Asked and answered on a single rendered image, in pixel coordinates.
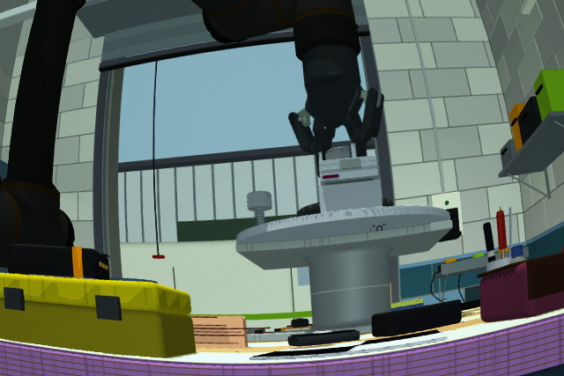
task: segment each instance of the round table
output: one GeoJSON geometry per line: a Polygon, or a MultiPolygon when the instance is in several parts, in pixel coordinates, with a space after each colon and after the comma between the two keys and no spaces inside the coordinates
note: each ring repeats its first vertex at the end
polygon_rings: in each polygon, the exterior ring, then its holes
{"type": "Polygon", "coordinates": [[[337,210],[253,226],[236,248],[265,270],[309,266],[311,330],[356,328],[390,311],[389,257],[428,251],[451,228],[435,207],[337,210]]]}

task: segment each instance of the power outlet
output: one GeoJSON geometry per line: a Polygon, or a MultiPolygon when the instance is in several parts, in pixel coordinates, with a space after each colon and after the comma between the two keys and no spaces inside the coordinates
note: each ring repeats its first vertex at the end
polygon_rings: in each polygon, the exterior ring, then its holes
{"type": "Polygon", "coordinates": [[[460,232],[464,233],[462,221],[462,208],[460,203],[460,192],[453,191],[451,193],[431,195],[431,207],[439,209],[458,209],[458,221],[460,223],[460,232]]]}

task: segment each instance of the wooden block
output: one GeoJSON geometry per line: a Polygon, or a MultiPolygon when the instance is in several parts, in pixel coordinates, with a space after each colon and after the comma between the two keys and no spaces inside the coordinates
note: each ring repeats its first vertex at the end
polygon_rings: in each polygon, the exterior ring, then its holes
{"type": "Polygon", "coordinates": [[[190,316],[198,348],[248,347],[245,316],[190,316]]]}

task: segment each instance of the sky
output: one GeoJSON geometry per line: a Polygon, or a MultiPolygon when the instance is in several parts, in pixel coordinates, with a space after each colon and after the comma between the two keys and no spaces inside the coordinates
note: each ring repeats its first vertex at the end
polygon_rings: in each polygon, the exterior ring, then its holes
{"type": "MultiPolygon", "coordinates": [[[[361,55],[358,61],[367,89],[361,55]]],[[[155,63],[125,69],[120,163],[152,159],[154,77],[155,63]]],[[[293,42],[159,61],[155,158],[296,146],[288,115],[300,112],[306,98],[293,42]]],[[[348,140],[340,127],[333,141],[348,140]]]]}

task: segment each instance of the wall shelf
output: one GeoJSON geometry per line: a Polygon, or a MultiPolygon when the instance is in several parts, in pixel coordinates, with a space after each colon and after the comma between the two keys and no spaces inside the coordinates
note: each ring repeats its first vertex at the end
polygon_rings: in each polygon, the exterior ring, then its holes
{"type": "Polygon", "coordinates": [[[544,171],[562,152],[564,152],[564,112],[551,112],[521,150],[501,170],[499,177],[544,171]]]}

